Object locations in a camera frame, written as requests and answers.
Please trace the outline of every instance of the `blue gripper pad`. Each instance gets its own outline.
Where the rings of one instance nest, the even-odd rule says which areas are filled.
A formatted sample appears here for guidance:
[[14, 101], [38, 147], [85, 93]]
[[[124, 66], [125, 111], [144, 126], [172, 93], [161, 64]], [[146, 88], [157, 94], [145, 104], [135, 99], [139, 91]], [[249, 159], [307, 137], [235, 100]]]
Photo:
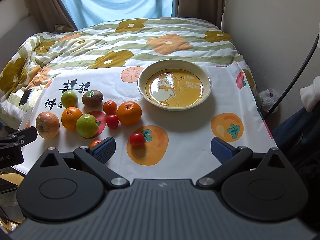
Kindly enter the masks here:
[[221, 164], [225, 163], [234, 156], [234, 149], [235, 148], [231, 145], [230, 147], [227, 147], [222, 142], [218, 141], [216, 137], [211, 140], [211, 152], [214, 157], [221, 162]]
[[108, 137], [96, 146], [90, 148], [90, 154], [102, 164], [105, 164], [116, 152], [116, 141]]

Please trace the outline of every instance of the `plastic bag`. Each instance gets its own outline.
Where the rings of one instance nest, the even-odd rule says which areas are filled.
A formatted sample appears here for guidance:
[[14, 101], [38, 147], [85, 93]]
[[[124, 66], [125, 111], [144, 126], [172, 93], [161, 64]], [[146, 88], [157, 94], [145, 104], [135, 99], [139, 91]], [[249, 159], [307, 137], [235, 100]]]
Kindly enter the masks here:
[[[271, 107], [279, 99], [279, 95], [272, 88], [269, 88], [267, 90], [260, 92], [259, 96], [262, 101], [261, 107], [262, 107], [263, 111], [265, 111], [266, 113], [271, 109]], [[279, 109], [279, 107], [277, 106], [276, 109], [273, 111], [273, 113], [278, 111], [278, 109]]]

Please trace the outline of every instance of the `triangular hole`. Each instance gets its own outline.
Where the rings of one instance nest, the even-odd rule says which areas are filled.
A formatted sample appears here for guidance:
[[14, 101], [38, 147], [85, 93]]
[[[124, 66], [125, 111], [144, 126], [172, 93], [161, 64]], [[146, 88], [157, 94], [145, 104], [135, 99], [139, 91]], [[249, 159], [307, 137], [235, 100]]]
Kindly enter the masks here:
[[284, 164], [282, 163], [280, 157], [277, 154], [273, 154], [269, 163], [269, 167], [276, 167], [276, 168], [285, 168]]
[[40, 167], [57, 166], [59, 163], [53, 153], [49, 153]]

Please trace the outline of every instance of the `cherry tomato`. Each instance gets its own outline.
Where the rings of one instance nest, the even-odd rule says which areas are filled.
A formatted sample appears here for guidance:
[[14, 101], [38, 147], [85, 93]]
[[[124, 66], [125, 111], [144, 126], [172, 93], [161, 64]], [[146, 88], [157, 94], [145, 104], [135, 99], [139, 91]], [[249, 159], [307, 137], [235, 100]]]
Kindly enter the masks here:
[[119, 119], [115, 114], [111, 114], [107, 116], [106, 123], [110, 129], [116, 129], [119, 125]]
[[93, 146], [96, 146], [98, 143], [102, 142], [102, 140], [98, 139], [98, 140], [94, 140], [91, 144], [90, 144], [90, 148]]
[[103, 104], [103, 111], [106, 114], [115, 114], [117, 109], [118, 107], [115, 101], [109, 100]]
[[133, 147], [143, 146], [146, 143], [144, 135], [142, 133], [133, 133], [130, 138], [129, 142]]

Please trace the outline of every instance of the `kiwi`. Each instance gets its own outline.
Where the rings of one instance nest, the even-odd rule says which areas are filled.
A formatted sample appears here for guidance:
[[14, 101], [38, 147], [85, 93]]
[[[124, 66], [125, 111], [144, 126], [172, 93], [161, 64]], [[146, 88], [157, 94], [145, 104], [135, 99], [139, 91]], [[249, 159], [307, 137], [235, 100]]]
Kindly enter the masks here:
[[82, 96], [82, 103], [86, 106], [95, 107], [102, 103], [103, 95], [98, 90], [90, 90]]

